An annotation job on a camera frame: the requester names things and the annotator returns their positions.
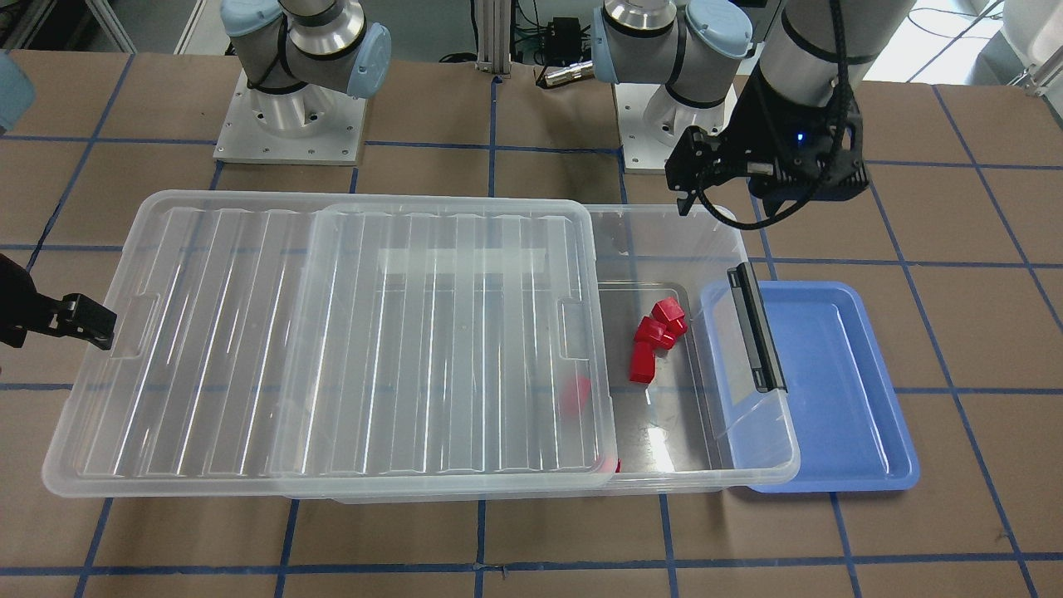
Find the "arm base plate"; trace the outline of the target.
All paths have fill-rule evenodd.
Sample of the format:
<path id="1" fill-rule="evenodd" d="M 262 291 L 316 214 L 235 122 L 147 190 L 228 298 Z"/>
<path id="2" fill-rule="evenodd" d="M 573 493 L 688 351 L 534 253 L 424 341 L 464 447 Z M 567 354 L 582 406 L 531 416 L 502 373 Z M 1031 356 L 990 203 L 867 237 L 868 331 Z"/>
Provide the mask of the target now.
<path id="1" fill-rule="evenodd" d="M 307 85 L 287 95 L 251 90 L 239 73 L 213 158 L 246 165 L 356 166 L 368 101 Z"/>
<path id="2" fill-rule="evenodd" d="M 665 160 L 689 126 L 718 137 L 729 124 L 737 93 L 733 85 L 723 102 L 696 109 L 677 102 L 664 85 L 621 83 L 614 86 L 615 124 L 628 173 L 663 174 Z"/>

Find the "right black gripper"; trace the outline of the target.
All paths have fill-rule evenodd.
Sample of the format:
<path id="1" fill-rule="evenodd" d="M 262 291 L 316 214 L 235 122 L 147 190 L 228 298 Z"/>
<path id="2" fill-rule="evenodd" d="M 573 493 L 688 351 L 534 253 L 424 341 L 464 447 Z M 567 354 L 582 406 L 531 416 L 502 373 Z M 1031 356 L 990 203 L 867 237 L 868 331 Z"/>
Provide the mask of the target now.
<path id="1" fill-rule="evenodd" d="M 52 298 L 37 291 L 27 270 L 1 257 L 1 341 L 22 348 L 27 334 L 80 338 L 95 348 L 109 351 L 117 315 L 84 294 Z"/>

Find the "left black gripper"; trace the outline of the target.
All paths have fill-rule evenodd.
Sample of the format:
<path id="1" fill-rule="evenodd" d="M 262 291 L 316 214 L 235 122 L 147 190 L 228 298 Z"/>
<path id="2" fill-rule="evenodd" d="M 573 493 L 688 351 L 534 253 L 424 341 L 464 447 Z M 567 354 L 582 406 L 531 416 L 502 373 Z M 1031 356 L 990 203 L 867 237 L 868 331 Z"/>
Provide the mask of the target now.
<path id="1" fill-rule="evenodd" d="M 863 193 L 870 173 L 862 153 L 863 119 L 853 90 L 830 90 L 827 105 L 807 106 L 752 75 L 718 137 L 689 126 L 665 163 L 677 212 L 688 215 L 696 190 L 748 181 L 749 193 L 767 204 L 797 201 L 828 175 L 814 201 L 848 201 Z"/>

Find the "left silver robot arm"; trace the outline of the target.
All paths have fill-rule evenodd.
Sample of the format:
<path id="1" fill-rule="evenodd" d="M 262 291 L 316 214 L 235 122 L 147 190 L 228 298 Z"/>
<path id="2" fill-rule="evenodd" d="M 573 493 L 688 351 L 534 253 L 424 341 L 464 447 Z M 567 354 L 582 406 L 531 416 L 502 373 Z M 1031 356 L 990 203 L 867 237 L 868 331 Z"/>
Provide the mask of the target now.
<path id="1" fill-rule="evenodd" d="M 911 1 L 604 1 L 595 76 L 654 85 L 677 212 L 757 230 L 870 185 L 855 99 Z"/>

